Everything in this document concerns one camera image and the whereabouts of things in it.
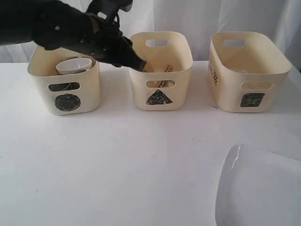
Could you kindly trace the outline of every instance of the black triangle symbol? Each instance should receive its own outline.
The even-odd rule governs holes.
[[[147,105],[166,105],[171,103],[172,101],[159,89],[146,101]]]

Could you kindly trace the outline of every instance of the storage bin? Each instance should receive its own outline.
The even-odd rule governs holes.
[[[92,68],[77,74],[58,75],[55,66],[62,60],[84,56],[59,48],[47,51],[37,46],[28,65],[28,73],[49,112],[56,115],[88,112],[97,108],[101,100],[99,63],[92,59]],[[56,87],[73,85],[73,90]]]
[[[143,32],[132,36],[133,48],[147,61],[149,73],[129,69],[135,105],[142,110],[174,110],[186,99],[193,64],[184,35],[177,32]],[[147,46],[147,40],[167,40],[165,46]],[[171,65],[173,72],[165,73]],[[164,88],[158,87],[167,81]]]
[[[266,36],[219,32],[211,37],[208,75],[217,105],[227,112],[263,112],[291,69]]]

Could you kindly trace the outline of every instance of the black circle symbol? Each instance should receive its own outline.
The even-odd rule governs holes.
[[[59,95],[55,98],[55,106],[63,112],[74,111],[80,106],[80,99],[73,94]]]

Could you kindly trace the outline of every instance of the bin handle hole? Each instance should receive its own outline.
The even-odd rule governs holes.
[[[168,41],[166,39],[147,39],[145,42],[147,47],[154,47],[154,46],[167,46]]]
[[[241,84],[242,89],[270,89],[274,84],[270,81],[246,81]]]
[[[175,86],[173,80],[149,80],[146,81],[146,87],[148,88],[172,88]]]
[[[246,44],[245,40],[242,39],[226,39],[222,41],[222,45],[225,47],[239,47]]]
[[[60,84],[51,84],[48,86],[50,91],[59,92],[59,91],[67,91],[67,90],[76,90],[80,88],[78,82],[69,82],[69,83],[60,83]]]

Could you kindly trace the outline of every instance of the white plate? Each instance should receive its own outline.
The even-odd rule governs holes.
[[[301,161],[236,145],[222,168],[217,226],[300,226]]]
[[[72,57],[59,62],[56,65],[56,70],[60,74],[73,74],[91,69],[92,60],[87,57]]]

